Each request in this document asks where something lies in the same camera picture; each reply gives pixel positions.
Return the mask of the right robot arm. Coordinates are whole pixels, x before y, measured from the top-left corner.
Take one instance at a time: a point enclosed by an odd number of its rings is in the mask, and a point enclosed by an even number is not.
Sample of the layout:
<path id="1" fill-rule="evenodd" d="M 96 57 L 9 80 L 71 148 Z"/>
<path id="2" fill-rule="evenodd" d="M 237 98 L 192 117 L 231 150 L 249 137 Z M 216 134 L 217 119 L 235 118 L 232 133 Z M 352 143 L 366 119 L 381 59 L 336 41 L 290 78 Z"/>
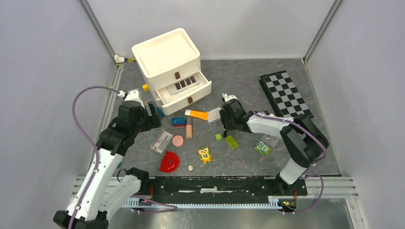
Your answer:
<path id="1" fill-rule="evenodd" d="M 305 114 L 283 118 L 247 112 L 236 98 L 223 101 L 220 118 L 225 131 L 265 134 L 283 140 L 290 159 L 277 175 L 276 189 L 282 195 L 295 189 L 295 182 L 329 146 L 325 135 Z"/>

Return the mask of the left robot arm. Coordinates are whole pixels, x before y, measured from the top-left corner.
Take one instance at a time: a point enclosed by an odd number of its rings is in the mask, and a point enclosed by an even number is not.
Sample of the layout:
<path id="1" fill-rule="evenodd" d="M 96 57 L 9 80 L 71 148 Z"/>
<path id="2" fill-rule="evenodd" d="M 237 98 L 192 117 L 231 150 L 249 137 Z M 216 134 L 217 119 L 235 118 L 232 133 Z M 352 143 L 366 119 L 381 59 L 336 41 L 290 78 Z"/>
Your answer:
<path id="1" fill-rule="evenodd" d="M 134 167 L 109 194 L 105 194 L 105 190 L 139 133 L 158 127 L 161 127 L 161 117 L 153 102 L 142 105 L 137 101 L 124 101 L 117 117 L 99 135 L 96 156 L 74 200 L 66 210 L 55 213 L 54 223 L 62 229 L 106 229 L 131 195 L 147 193 L 149 174 Z"/>

